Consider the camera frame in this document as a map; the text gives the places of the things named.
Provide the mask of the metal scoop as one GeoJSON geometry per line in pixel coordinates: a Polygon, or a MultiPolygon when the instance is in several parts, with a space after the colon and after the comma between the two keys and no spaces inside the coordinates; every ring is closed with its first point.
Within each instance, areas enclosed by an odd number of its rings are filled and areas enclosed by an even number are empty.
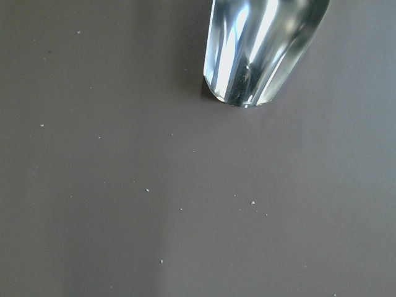
{"type": "Polygon", "coordinates": [[[329,1],[213,1],[203,76],[216,99],[269,103],[312,42],[329,1]]]}

